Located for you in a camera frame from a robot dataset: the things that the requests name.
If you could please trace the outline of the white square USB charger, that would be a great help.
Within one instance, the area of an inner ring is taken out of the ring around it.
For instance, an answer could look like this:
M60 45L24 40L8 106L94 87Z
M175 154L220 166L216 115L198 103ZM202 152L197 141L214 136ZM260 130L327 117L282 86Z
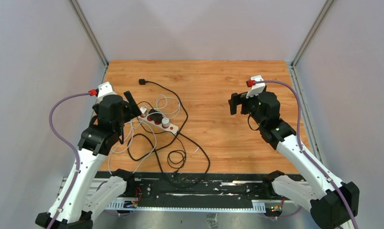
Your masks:
M141 116L146 116L148 113L148 109L145 106L142 106L140 108L140 111L141 111Z

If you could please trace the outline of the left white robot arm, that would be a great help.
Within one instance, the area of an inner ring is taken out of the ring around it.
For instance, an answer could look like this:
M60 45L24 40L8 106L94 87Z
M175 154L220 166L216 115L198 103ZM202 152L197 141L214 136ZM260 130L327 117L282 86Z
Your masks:
M36 217L36 225L43 229L91 229L114 199L120 195L130 197L136 191L134 173L117 169L96 193L86 198L112 146L124 142L125 123L141 115L130 91L121 96L115 92L104 94L97 89L89 91L88 95L97 95L99 103L93 105L96 115L82 132L78 147L57 133L53 115L49 114L52 131L73 150L75 162L54 204Z

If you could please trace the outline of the white round charger plug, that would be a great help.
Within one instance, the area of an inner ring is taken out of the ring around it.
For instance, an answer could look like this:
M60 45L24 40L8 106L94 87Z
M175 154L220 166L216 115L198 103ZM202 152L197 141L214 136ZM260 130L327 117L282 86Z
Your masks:
M170 120L169 120L169 118L163 118L162 120L161 120L161 126L162 126L162 128L164 128L164 129L166 129L166 128L169 128L170 127Z

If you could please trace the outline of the black power adapter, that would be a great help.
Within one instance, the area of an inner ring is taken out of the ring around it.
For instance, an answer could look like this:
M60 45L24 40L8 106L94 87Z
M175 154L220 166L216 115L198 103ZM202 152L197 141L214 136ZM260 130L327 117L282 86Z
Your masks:
M164 118L164 115L155 109L150 109L150 111L148 112L147 119L149 121L155 122L155 124L161 124L161 120L163 118Z

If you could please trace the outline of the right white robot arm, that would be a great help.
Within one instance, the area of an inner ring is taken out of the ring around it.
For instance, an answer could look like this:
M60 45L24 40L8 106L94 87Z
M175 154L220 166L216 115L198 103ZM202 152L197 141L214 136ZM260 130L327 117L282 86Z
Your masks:
M308 183L302 185L274 171L264 179L262 192L266 198L283 196L294 201L311 214L321 229L358 227L355 217L359 188L353 182L343 182L306 148L298 131L280 118L280 102L274 93L262 92L254 96L233 93L228 103L232 115L241 105L241 114L255 120L264 141L287 158Z

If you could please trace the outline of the white power strip red sockets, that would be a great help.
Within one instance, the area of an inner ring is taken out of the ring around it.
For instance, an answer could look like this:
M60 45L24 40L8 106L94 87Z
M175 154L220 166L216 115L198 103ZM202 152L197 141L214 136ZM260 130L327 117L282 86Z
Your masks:
M174 125L169 118L158 112L144 113L140 115L138 119L142 123L149 125L149 127L154 127L164 132L171 132L174 135L180 130L180 128Z

